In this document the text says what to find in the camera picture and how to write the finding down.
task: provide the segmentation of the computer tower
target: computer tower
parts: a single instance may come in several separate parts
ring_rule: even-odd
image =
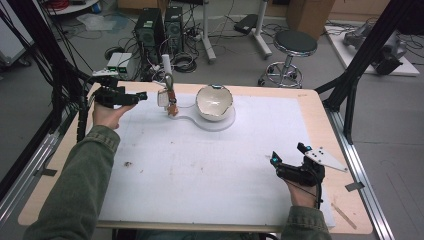
[[[165,13],[165,33],[168,51],[177,54],[184,51],[183,10],[181,7],[169,7]]]
[[[143,8],[134,27],[138,45],[144,58],[153,63],[162,62],[161,46],[165,41],[162,13],[159,8]]]

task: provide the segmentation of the round stool seat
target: round stool seat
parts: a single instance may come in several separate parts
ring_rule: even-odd
[[[287,30],[275,35],[274,46],[288,55],[307,57],[317,50],[317,41],[304,32]]]

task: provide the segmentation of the person's left hand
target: person's left hand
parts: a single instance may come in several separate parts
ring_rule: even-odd
[[[119,119],[125,112],[131,110],[134,106],[135,104],[112,109],[94,102],[93,126],[103,125],[112,130],[117,129],[119,127]]]

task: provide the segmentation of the hand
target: hand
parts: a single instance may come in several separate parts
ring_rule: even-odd
[[[119,127],[119,119],[125,112],[132,109],[134,106],[135,105],[122,106],[117,109],[112,109],[94,102],[93,126],[102,125],[110,129],[117,129]]]
[[[298,183],[284,180],[286,182],[293,206],[315,208],[317,187],[302,186]]]

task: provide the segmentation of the white board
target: white board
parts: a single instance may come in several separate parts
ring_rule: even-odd
[[[340,32],[343,30],[341,27],[333,27],[333,26],[326,26],[325,29],[328,32]],[[357,50],[354,46],[345,46],[343,44],[345,34],[342,33],[340,35],[335,34],[329,34],[328,37],[333,44],[334,49],[337,52],[337,55],[339,56],[340,61],[342,61],[342,64],[345,68],[349,66],[350,62],[352,62],[353,57],[357,53]],[[403,64],[397,67],[393,72],[391,72],[389,75],[397,75],[397,76],[417,76],[420,74],[420,72],[405,58],[401,57],[399,59],[400,62]],[[370,74],[378,74],[377,71],[374,69],[373,66],[368,66],[368,68],[365,70],[365,73]]]
[[[291,206],[285,183],[269,159],[276,151],[299,166],[298,142],[309,137],[296,99],[234,96],[236,119],[208,132],[172,120],[156,93],[127,112],[99,220],[283,226]],[[180,106],[195,95],[177,93]],[[324,193],[321,207],[334,226]]]

